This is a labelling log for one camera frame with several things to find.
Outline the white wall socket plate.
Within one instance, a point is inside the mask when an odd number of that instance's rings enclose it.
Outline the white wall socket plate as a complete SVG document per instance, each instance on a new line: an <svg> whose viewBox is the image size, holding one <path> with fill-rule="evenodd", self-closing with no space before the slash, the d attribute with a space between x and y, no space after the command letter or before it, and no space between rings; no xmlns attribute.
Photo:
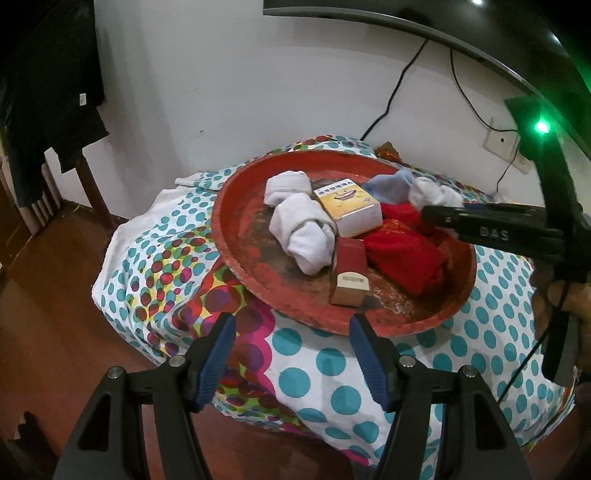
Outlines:
<svg viewBox="0 0 591 480"><path fill-rule="evenodd" d="M511 164L522 174L529 174L533 168L533 162L519 152L521 138L515 128L501 126L495 117L490 118L489 125L483 148L507 164Z"/></svg>

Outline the red round tray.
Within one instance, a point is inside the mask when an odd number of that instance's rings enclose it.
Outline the red round tray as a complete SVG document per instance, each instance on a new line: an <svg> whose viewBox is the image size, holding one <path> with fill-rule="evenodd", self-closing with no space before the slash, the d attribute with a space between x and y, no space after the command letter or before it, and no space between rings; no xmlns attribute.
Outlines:
<svg viewBox="0 0 591 480"><path fill-rule="evenodd" d="M339 179L363 183L394 165L338 151L303 151L266 156L238 168L214 202L211 228L215 246L228 269L254 296L301 324L338 335L349 333L352 307L329 303L331 271L301 273L269 231L271 211L263 203L266 181L283 171L303 171L315 187ZM370 294L360 306L383 337L408 336L438 327L467 302L476 279L476 252L453 237L442 246L446 256L443 286L413 299L371 269Z"/></svg>

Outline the white knotted sock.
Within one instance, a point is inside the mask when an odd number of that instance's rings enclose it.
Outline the white knotted sock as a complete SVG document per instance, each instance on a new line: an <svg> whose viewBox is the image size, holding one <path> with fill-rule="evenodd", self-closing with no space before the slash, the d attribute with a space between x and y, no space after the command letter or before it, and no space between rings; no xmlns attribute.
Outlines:
<svg viewBox="0 0 591 480"><path fill-rule="evenodd" d="M418 211L426 206L464 207L464 198L458 192L427 177L417 177L414 180L408 198L409 203Z"/></svg>

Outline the dark red small box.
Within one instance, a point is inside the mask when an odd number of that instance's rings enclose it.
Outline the dark red small box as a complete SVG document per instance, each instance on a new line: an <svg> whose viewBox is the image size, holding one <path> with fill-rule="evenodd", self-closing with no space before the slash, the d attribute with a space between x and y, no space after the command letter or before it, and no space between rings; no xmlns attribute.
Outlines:
<svg viewBox="0 0 591 480"><path fill-rule="evenodd" d="M367 254L363 241L338 237L332 258L329 303L360 307L369 293Z"/></svg>

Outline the dark hanging clothes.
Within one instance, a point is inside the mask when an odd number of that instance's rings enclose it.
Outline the dark hanging clothes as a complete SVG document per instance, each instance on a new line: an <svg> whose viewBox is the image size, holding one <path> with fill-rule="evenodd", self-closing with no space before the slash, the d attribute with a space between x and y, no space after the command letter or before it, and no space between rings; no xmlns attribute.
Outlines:
<svg viewBox="0 0 591 480"><path fill-rule="evenodd" d="M104 100L93 2L2 2L1 127L19 206L44 194L47 150L68 172L107 136Z"/></svg>

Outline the light blue sock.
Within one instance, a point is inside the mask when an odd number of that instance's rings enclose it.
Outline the light blue sock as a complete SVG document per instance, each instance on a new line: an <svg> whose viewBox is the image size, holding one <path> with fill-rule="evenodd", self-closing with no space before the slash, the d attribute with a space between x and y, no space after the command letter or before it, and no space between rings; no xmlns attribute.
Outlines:
<svg viewBox="0 0 591 480"><path fill-rule="evenodd" d="M380 174L363 184L363 190L381 203L399 205L409 202L415 177L411 171L400 169L395 174Z"/></svg>

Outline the red sock with gold print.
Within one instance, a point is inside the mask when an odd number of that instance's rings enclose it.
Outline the red sock with gold print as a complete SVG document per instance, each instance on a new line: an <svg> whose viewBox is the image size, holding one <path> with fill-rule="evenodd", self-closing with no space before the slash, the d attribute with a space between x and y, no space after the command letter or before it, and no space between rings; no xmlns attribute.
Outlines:
<svg viewBox="0 0 591 480"><path fill-rule="evenodd" d="M381 210L382 226L361 237L368 264L409 296L438 289L447 263L442 245L449 234L425 223L410 203L381 203Z"/></svg>

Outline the wooden chair leg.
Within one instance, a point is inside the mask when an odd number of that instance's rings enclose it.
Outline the wooden chair leg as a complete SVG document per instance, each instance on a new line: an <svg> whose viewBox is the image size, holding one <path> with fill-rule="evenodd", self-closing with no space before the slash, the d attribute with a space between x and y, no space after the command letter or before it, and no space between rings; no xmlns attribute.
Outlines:
<svg viewBox="0 0 591 480"><path fill-rule="evenodd" d="M112 231L115 223L83 154L78 156L75 169L96 218L105 229Z"/></svg>

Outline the yellow smiley box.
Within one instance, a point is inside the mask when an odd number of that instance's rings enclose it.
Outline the yellow smiley box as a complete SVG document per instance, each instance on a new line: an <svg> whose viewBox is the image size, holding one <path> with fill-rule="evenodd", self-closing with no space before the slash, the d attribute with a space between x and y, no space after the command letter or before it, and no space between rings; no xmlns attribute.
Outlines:
<svg viewBox="0 0 591 480"><path fill-rule="evenodd" d="M358 237L383 225L381 203L351 179L319 187L314 194L343 238Z"/></svg>

